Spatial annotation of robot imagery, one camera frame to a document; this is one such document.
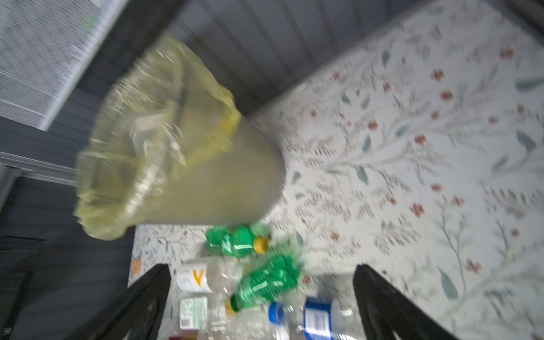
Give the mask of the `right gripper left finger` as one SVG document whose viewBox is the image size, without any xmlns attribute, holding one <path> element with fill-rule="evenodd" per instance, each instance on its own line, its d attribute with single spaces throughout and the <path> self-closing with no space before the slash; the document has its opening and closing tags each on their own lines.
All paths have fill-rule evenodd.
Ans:
<svg viewBox="0 0 544 340">
<path fill-rule="evenodd" d="M 169 266 L 157 264 L 66 339 L 156 339 L 171 285 Z"/>
</svg>

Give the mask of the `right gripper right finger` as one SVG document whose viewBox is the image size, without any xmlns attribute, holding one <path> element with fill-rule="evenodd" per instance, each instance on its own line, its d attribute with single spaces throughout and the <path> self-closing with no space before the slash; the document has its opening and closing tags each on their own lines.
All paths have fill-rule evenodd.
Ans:
<svg viewBox="0 0 544 340">
<path fill-rule="evenodd" d="M 367 264 L 357 266 L 354 293 L 367 339 L 455 339 Z"/>
</svg>

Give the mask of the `clear bottle green white label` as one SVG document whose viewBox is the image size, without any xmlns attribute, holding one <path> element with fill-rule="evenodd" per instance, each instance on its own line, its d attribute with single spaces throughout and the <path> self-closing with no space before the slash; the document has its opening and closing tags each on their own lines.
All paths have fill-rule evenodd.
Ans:
<svg viewBox="0 0 544 340">
<path fill-rule="evenodd" d="M 183 297 L 179 303 L 178 325 L 181 331 L 222 333 L 233 314 L 221 297 Z"/>
</svg>

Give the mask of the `clear bottle blue label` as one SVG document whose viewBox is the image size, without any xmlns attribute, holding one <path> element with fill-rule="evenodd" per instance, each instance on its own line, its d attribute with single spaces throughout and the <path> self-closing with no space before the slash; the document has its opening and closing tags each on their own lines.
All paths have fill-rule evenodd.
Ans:
<svg viewBox="0 0 544 340">
<path fill-rule="evenodd" d="M 336 299 L 318 297 L 294 298 L 288 302 L 274 302 L 268 310 L 281 339 L 362 339 L 364 331 L 350 307 Z"/>
</svg>

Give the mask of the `white bottle yellow V label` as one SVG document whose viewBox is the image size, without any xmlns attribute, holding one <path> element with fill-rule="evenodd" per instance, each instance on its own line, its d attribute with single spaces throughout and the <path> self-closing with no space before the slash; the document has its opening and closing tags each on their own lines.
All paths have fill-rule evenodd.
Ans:
<svg viewBox="0 0 544 340">
<path fill-rule="evenodd" d="M 237 259 L 204 257 L 184 262 L 178 269 L 178 287 L 188 293 L 229 294 L 242 280 L 246 270 Z"/>
</svg>

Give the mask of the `clear crushed bottle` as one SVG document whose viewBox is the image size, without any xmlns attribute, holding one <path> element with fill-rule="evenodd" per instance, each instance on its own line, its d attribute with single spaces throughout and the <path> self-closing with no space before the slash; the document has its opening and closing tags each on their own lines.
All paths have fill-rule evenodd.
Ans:
<svg viewBox="0 0 544 340">
<path fill-rule="evenodd" d="M 289 339 L 285 327 L 269 321 L 263 307 L 228 312 L 225 307 L 210 312 L 198 339 Z"/>
</svg>

